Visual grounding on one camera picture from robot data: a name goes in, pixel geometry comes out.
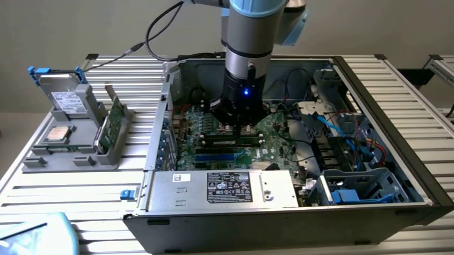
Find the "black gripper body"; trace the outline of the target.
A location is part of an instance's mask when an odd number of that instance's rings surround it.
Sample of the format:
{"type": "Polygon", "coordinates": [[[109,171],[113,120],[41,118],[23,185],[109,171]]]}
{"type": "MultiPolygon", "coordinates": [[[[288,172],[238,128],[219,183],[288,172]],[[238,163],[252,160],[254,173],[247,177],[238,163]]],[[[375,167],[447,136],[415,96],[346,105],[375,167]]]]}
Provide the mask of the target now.
{"type": "Polygon", "coordinates": [[[228,107],[240,106],[251,107],[263,102],[263,89],[266,75],[256,79],[247,80],[235,77],[230,72],[224,74],[223,92],[220,101],[228,107]]]}

